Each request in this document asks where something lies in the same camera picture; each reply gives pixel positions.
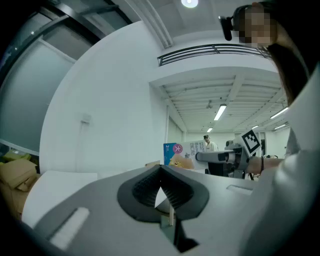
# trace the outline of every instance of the person's hair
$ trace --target person's hair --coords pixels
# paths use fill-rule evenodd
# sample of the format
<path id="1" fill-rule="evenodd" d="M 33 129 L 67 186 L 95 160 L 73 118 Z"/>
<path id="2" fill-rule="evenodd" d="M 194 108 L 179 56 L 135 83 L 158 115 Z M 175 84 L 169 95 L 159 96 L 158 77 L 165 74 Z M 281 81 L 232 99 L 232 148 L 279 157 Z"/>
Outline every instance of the person's hair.
<path id="1" fill-rule="evenodd" d="M 290 105 L 299 95 L 308 81 L 308 73 L 314 70 L 318 59 L 318 53 L 311 53 L 308 37 L 312 33 L 312 20 L 305 19 L 301 10 L 303 5 L 294 3 L 268 0 L 260 2 L 264 12 L 270 14 L 270 18 L 276 20 L 287 32 L 294 44 L 297 46 L 305 62 L 304 65 L 297 56 L 290 50 L 277 43 L 267 47 L 280 75 L 280 79 Z"/>

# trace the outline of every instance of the ceiling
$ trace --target ceiling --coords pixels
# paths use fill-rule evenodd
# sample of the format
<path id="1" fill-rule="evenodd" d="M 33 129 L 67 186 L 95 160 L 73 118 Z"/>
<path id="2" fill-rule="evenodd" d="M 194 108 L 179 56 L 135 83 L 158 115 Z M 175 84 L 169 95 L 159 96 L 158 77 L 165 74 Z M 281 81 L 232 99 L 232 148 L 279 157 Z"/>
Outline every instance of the ceiling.
<path id="1" fill-rule="evenodd" d="M 221 30 L 218 16 L 232 16 L 239 6 L 253 0 L 198 0 L 187 8 L 181 0 L 149 0 L 172 38 L 201 31 Z"/>
<path id="2" fill-rule="evenodd" d="M 286 122 L 285 114 L 270 119 L 288 104 L 279 75 L 274 72 L 252 69 L 182 80 L 163 88 L 189 133 L 207 132 L 210 127 L 212 133 L 243 132 L 256 125 L 255 131 L 272 131 Z M 209 100 L 212 108 L 207 108 Z M 227 108 L 214 121 L 220 104 L 227 104 Z"/>

